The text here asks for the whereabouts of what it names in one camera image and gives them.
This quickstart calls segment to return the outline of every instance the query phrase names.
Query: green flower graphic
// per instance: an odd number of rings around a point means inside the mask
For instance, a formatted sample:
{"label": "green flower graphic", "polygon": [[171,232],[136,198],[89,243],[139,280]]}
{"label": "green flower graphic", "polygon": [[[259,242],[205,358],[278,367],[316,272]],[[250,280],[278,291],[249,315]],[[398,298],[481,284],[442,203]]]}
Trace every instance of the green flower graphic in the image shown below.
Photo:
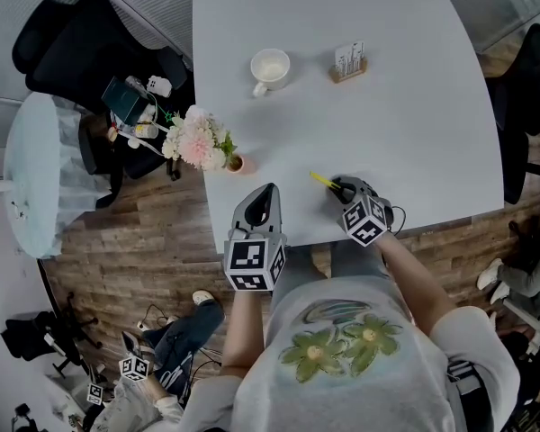
{"label": "green flower graphic", "polygon": [[391,325],[375,315],[364,315],[364,323],[351,323],[342,328],[346,336],[352,338],[352,346],[344,357],[352,358],[350,373],[358,376],[374,361],[378,351],[391,356],[400,346],[391,338],[401,333],[402,327]]}
{"label": "green flower graphic", "polygon": [[306,383],[320,369],[331,376],[342,376],[344,368],[337,360],[344,352],[347,343],[338,339],[338,329],[323,329],[317,333],[305,331],[292,337],[294,347],[282,351],[280,358],[283,365],[298,365],[296,379]]}

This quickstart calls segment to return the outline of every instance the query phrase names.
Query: sleeve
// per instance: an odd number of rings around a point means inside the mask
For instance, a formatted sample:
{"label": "sleeve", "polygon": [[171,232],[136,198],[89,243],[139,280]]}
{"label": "sleeve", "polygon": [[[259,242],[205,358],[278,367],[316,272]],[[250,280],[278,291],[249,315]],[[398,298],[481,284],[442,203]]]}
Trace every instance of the sleeve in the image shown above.
{"label": "sleeve", "polygon": [[474,364],[488,392],[494,430],[501,430],[516,406],[520,376],[486,312],[477,307],[452,310],[432,328],[430,339],[449,363]]}
{"label": "sleeve", "polygon": [[154,403],[154,406],[160,412],[160,416],[164,421],[178,424],[182,417],[184,410],[178,403],[178,397],[175,395],[169,395]]}
{"label": "sleeve", "polygon": [[198,381],[184,409],[179,430],[202,432],[220,428],[230,432],[234,398],[242,379],[237,376],[218,376]]}

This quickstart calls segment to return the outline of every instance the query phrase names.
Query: round table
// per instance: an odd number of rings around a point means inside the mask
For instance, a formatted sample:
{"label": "round table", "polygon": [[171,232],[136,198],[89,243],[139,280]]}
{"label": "round table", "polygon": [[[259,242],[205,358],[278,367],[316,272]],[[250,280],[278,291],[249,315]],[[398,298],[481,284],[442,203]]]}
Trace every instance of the round table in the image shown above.
{"label": "round table", "polygon": [[60,233],[110,193],[108,180],[86,172],[78,145],[80,113],[49,94],[32,93],[14,118],[4,155],[8,220],[32,257],[60,254]]}

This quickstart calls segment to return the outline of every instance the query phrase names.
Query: white table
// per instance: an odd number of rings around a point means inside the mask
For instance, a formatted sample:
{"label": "white table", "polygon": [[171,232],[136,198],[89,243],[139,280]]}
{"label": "white table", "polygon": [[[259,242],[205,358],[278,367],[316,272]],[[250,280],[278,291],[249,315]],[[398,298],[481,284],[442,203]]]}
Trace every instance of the white table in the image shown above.
{"label": "white table", "polygon": [[[334,48],[355,40],[368,70],[335,85]],[[293,79],[255,99],[263,48],[290,55]],[[193,0],[193,61],[196,102],[258,166],[204,176],[219,252],[236,205],[269,182],[289,245],[343,239],[311,170],[361,176],[406,210],[404,229],[503,207],[490,99],[449,0]]]}
{"label": "white table", "polygon": [[61,231],[110,194],[103,176],[86,172],[78,146],[80,114],[49,94],[32,93],[16,114],[4,154],[8,220],[32,257],[60,254]]}

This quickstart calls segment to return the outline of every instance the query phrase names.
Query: white wall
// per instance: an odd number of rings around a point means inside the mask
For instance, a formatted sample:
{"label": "white wall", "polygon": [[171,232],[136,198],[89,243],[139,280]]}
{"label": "white wall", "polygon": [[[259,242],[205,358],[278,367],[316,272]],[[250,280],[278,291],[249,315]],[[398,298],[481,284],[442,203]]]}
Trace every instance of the white wall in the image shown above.
{"label": "white wall", "polygon": [[[3,156],[4,150],[0,148],[0,175]],[[0,200],[0,333],[9,317],[45,310],[51,307],[36,261],[18,249]],[[10,431],[14,408],[21,403],[30,407],[39,430],[71,430],[68,423],[62,423],[51,414],[43,380],[44,373],[54,372],[51,364],[61,361],[59,355],[43,355],[31,362],[13,358],[0,336],[0,432]]]}

